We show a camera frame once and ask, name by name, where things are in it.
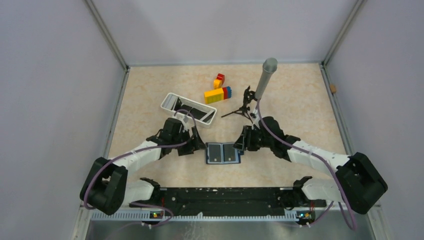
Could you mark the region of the black card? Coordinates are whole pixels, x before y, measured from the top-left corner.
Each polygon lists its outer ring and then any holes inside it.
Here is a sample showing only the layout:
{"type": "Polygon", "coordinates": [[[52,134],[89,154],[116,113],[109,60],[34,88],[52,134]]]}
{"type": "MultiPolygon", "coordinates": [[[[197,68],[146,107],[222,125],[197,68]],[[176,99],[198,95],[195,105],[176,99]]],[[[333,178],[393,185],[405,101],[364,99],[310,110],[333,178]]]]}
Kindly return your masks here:
{"type": "Polygon", "coordinates": [[[234,143],[225,143],[223,145],[223,162],[225,164],[235,164],[238,162],[238,152],[233,145],[234,143]]]}
{"type": "Polygon", "coordinates": [[[220,143],[209,143],[208,144],[208,159],[209,164],[221,164],[222,163],[222,145],[220,143]]]}

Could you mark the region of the blue leather card holder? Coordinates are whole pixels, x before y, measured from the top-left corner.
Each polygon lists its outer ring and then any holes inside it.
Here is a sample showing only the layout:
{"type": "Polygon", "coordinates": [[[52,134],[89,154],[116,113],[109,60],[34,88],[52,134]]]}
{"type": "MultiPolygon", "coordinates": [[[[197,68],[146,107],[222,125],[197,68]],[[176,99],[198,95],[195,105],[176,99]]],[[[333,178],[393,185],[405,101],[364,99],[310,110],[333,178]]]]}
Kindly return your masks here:
{"type": "Polygon", "coordinates": [[[240,164],[243,150],[234,148],[233,142],[205,143],[205,163],[207,165],[240,164]]]}

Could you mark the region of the black mini tripod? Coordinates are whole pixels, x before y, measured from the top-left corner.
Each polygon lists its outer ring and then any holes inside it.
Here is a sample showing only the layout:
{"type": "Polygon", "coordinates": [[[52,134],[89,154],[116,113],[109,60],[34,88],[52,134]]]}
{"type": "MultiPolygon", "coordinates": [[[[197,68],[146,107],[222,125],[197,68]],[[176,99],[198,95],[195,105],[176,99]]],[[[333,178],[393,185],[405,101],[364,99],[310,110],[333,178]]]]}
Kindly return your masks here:
{"type": "Polygon", "coordinates": [[[253,123],[253,119],[254,118],[254,114],[250,113],[251,107],[250,104],[252,101],[256,101],[257,99],[255,98],[255,91],[251,90],[251,86],[249,85],[243,93],[243,103],[242,106],[239,107],[237,110],[231,111],[227,114],[222,115],[221,117],[227,117],[229,115],[232,114],[237,114],[240,116],[243,116],[245,118],[247,118],[248,120],[250,120],[251,123],[253,123]]]}

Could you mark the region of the grey microphone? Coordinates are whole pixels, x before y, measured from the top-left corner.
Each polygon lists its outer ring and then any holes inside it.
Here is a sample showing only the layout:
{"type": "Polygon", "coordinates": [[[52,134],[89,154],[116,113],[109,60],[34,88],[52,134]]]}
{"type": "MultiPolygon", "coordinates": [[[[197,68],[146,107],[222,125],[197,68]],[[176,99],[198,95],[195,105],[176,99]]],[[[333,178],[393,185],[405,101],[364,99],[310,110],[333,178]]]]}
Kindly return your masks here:
{"type": "Polygon", "coordinates": [[[278,60],[276,58],[270,57],[264,61],[262,64],[262,73],[254,94],[255,99],[259,100],[262,98],[272,75],[277,71],[277,69],[278,60]]]}

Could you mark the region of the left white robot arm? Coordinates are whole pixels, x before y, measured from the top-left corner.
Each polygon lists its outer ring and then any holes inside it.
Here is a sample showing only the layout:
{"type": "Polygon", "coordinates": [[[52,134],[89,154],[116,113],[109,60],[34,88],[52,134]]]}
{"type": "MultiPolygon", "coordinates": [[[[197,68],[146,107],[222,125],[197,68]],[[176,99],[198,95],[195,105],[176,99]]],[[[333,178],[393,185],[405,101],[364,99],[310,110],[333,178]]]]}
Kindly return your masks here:
{"type": "Polygon", "coordinates": [[[160,193],[148,180],[128,183],[128,177],[144,166],[176,150],[179,156],[205,149],[198,127],[189,127],[186,119],[169,117],[161,129],[136,148],[112,159],[97,158],[82,185],[79,197],[88,210],[114,214],[122,205],[143,201],[154,207],[160,193]]]}

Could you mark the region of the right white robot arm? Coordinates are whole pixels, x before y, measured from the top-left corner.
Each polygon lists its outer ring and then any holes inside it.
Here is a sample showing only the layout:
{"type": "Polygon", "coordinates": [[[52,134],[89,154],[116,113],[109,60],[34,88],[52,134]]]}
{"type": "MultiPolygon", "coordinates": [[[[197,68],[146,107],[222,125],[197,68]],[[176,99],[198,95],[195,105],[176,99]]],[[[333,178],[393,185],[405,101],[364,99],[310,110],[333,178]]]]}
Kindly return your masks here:
{"type": "Polygon", "coordinates": [[[364,215],[388,190],[386,181],[365,154],[339,154],[310,145],[297,136],[284,134],[271,116],[254,125],[245,125],[233,147],[250,152],[268,148],[279,159],[330,176],[330,179],[306,177],[293,192],[293,200],[299,206],[307,206],[312,200],[334,201],[364,215]]]}

